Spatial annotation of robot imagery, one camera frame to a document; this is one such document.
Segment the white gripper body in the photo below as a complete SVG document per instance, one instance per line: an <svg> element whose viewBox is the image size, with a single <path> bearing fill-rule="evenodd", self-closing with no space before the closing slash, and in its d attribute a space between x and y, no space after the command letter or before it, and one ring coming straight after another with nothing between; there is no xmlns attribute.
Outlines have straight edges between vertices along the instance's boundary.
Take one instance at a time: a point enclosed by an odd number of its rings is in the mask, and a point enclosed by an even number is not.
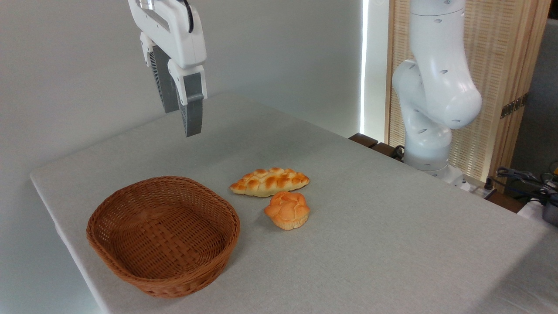
<svg viewBox="0 0 558 314"><path fill-rule="evenodd" d="M186 0L130 0L137 27L187 69L207 59L201 18Z"/></svg>

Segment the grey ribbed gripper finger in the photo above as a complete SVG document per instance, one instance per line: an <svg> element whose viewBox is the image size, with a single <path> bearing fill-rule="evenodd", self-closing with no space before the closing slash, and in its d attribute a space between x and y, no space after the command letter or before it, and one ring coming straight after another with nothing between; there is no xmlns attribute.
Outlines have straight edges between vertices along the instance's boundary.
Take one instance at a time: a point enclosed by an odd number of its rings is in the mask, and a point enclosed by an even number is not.
<svg viewBox="0 0 558 314"><path fill-rule="evenodd" d="M140 34L140 42L145 63L152 70L165 113L177 111L179 109L179 98L174 79L169 73L168 62L170 57L145 33Z"/></svg>
<svg viewBox="0 0 558 314"><path fill-rule="evenodd" d="M201 133L203 125L203 100L207 98L207 84L202 65L184 69L176 62L168 62L174 80L177 101L187 137Z"/></svg>

